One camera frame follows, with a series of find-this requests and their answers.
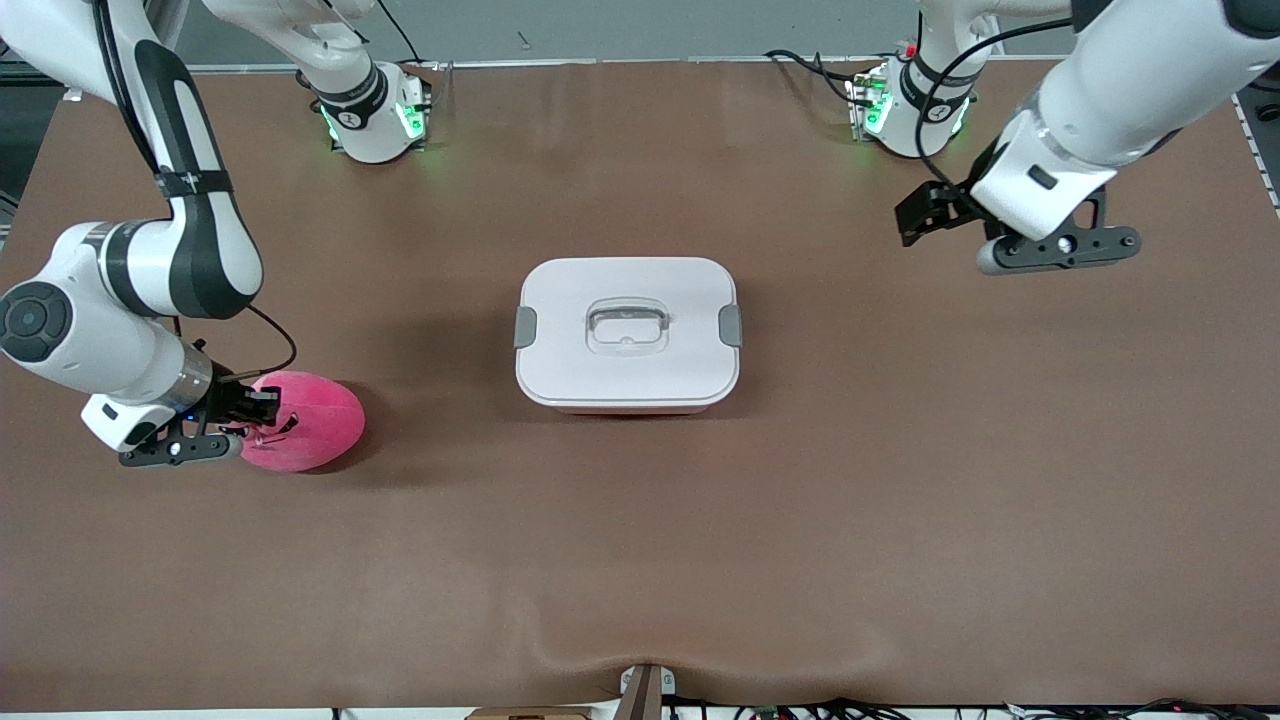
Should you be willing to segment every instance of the pink round object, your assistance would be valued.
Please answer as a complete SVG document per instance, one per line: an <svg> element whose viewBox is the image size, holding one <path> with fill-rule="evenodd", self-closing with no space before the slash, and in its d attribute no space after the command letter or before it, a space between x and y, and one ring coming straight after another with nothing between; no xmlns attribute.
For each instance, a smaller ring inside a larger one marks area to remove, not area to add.
<svg viewBox="0 0 1280 720"><path fill-rule="evenodd" d="M259 468L276 473L319 468L351 450L365 432L360 400L328 378L278 370L253 383L253 389L264 387L280 388L280 411L275 425L253 428L241 454Z"/></svg>

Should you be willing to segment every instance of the white lid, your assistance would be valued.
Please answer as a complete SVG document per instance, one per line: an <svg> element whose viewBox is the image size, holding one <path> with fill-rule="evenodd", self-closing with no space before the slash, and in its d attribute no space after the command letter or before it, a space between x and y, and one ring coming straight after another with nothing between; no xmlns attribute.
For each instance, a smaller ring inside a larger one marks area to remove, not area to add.
<svg viewBox="0 0 1280 720"><path fill-rule="evenodd" d="M733 278L704 258L568 258L525 279L516 377L543 405L689 407L737 382Z"/></svg>

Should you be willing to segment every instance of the brown tabletop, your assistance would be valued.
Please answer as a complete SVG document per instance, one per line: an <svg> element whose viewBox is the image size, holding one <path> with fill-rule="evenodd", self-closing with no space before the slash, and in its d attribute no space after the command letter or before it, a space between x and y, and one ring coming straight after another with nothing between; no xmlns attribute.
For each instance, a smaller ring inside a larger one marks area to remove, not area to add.
<svg viewBox="0 0 1280 720"><path fill-rule="evenodd" d="M991 67L943 167L1044 70ZM0 707L559 703L641 660L735 703L1277 700L1280 245L1229 106L1112 183L1138 258L987 278L977 227L899 246L924 169L795 65L434 79L430 149L385 167L288 76L200 79L259 305L366 404L332 471L125 470L0 363ZM115 110L64 102L0 284L163 213ZM737 389L534 405L522 278L628 254L733 273ZM187 334L284 354L252 316Z"/></svg>

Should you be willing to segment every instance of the container lid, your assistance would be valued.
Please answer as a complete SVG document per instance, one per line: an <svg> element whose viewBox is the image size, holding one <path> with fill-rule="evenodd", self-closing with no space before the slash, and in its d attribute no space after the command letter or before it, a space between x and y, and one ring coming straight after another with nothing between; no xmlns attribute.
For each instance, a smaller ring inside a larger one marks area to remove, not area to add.
<svg viewBox="0 0 1280 720"><path fill-rule="evenodd" d="M705 258L568 258L525 279L516 377L552 406L710 405L737 382L733 278Z"/></svg>

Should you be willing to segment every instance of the white container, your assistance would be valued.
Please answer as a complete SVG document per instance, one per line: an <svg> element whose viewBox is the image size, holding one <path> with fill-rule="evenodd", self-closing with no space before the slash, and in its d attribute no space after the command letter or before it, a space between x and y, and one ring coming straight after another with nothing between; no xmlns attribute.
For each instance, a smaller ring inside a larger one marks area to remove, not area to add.
<svg viewBox="0 0 1280 720"><path fill-rule="evenodd" d="M525 278L516 379L573 414L687 414L737 384L728 270L705 258L567 258Z"/></svg>

